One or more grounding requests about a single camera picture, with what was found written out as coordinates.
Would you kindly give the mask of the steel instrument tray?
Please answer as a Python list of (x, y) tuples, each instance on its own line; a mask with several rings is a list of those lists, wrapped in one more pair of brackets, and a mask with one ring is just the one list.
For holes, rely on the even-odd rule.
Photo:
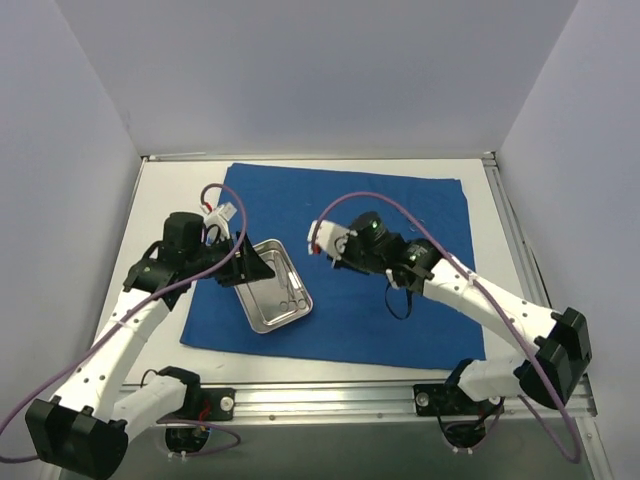
[(267, 334), (309, 314), (313, 300), (279, 240), (260, 242), (255, 251), (275, 277), (236, 286), (235, 291), (251, 329)]

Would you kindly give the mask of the steel forceps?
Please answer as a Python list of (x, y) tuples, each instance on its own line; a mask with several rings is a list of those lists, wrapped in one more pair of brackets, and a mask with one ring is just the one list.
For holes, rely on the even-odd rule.
[(422, 218), (408, 221), (408, 228), (411, 232), (419, 232), (426, 228), (425, 221)]

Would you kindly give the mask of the blue surgical cloth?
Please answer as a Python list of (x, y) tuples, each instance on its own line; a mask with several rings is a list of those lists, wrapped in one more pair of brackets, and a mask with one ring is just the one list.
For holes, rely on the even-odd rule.
[(427, 233), (464, 264), (474, 262), (467, 199), (455, 179), (234, 164), (226, 172), (248, 216), (249, 237), (280, 240), (309, 290), (310, 314), (268, 334), (254, 332), (236, 293), (212, 280), (196, 285), (184, 345), (263, 356), (378, 364), (419, 369), (454, 368), (485, 355), (479, 324), (443, 304), (416, 298), (409, 318), (395, 313), (400, 291), (387, 292), (382, 276), (334, 269), (312, 256), (306, 237), (321, 213), (347, 225), (367, 211), (405, 239), (420, 221)]

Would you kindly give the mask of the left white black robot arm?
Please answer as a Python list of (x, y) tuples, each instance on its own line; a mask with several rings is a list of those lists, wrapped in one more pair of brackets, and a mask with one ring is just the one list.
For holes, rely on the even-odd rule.
[(48, 400), (33, 400), (25, 422), (37, 459), (91, 479), (111, 477), (128, 445), (165, 418), (195, 421), (205, 408), (198, 374), (164, 367), (125, 398), (121, 386), (156, 328), (199, 279), (222, 287), (275, 273), (244, 231), (210, 241), (204, 218), (174, 212), (161, 239), (130, 267), (115, 308), (78, 365)]

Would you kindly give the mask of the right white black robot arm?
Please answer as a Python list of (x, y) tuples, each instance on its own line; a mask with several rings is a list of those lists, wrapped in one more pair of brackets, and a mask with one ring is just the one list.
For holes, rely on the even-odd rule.
[(352, 234), (319, 243), (338, 267), (381, 274), (396, 289), (444, 304), (509, 343), (511, 357), (464, 360), (449, 377), (444, 400), (455, 412), (480, 400), (525, 395), (547, 408), (566, 405), (591, 358), (586, 317), (524, 300), (478, 276), (430, 241), (386, 234), (365, 242)]

